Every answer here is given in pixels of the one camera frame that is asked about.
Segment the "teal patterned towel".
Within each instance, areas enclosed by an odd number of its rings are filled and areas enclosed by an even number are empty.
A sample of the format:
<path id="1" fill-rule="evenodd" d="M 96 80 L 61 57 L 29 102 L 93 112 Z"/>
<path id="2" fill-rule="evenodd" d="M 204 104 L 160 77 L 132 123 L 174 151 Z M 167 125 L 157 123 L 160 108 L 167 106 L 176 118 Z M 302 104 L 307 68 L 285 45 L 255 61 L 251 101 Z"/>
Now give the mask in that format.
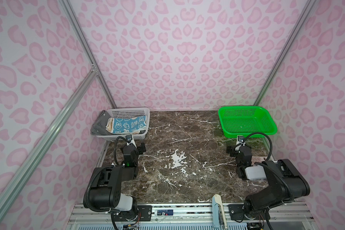
<path id="1" fill-rule="evenodd" d="M 136 134 L 146 129 L 147 117 L 110 118 L 106 129 L 111 134 Z"/>

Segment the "orange patterned towel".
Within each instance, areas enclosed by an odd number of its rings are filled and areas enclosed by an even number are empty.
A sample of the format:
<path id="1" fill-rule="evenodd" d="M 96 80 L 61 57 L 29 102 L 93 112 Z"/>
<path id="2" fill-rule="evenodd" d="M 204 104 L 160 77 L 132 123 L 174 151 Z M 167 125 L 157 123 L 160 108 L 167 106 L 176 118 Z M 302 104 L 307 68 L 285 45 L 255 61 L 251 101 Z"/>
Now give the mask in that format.
<path id="1" fill-rule="evenodd" d="M 109 118 L 106 130 L 113 134 L 139 134 L 141 130 L 138 130 L 138 124 L 134 125 L 134 122 L 137 121 L 124 118 Z"/>

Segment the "grey towel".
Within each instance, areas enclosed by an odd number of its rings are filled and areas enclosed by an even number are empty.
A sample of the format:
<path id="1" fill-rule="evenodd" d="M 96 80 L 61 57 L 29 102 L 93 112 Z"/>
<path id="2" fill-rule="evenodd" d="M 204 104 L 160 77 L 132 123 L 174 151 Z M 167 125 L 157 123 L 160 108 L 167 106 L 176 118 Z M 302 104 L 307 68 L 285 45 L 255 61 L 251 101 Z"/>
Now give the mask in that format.
<path id="1" fill-rule="evenodd" d="M 136 113 L 130 113 L 130 112 L 125 112 L 125 113 L 121 112 L 121 115 L 126 116 L 126 118 L 139 117 L 136 115 Z M 111 118 L 111 117 L 112 116 L 110 115 L 110 113 L 108 113 L 106 110 L 103 110 L 100 113 L 97 120 L 95 121 L 95 123 L 93 124 L 93 126 L 91 128 L 91 134 L 92 135 L 99 135 L 99 136 L 113 135 L 106 130 L 107 122 L 108 122 L 109 118 Z M 139 134 L 143 134 L 145 131 L 146 131 L 146 129 L 141 131 Z"/>

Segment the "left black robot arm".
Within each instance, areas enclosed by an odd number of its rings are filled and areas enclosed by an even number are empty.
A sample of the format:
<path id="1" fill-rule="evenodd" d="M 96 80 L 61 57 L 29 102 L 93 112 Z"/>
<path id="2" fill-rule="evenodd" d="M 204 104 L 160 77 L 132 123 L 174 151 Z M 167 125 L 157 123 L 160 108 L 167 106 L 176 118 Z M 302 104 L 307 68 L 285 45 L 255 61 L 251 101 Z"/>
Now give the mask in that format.
<path id="1" fill-rule="evenodd" d="M 146 152 L 144 143 L 122 148 L 124 163 L 95 168 L 83 197 L 85 208 L 93 212 L 116 213 L 127 220 L 139 217 L 137 200 L 122 193 L 122 183 L 139 174 L 139 156 Z"/>

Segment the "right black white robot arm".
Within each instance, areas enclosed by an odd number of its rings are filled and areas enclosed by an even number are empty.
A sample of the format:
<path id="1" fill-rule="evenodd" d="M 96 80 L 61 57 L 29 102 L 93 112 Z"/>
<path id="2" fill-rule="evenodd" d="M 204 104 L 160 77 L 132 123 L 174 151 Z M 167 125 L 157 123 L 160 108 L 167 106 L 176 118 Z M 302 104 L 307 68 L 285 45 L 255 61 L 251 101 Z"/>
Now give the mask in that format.
<path id="1" fill-rule="evenodd" d="M 252 148 L 244 144 L 228 146 L 226 152 L 235 158 L 236 172 L 240 179 L 267 180 L 267 186 L 259 192 L 249 194 L 242 207 L 229 205 L 231 220 L 239 223 L 260 217 L 270 220 L 271 209 L 310 194 L 308 182 L 290 160 L 252 163 Z"/>

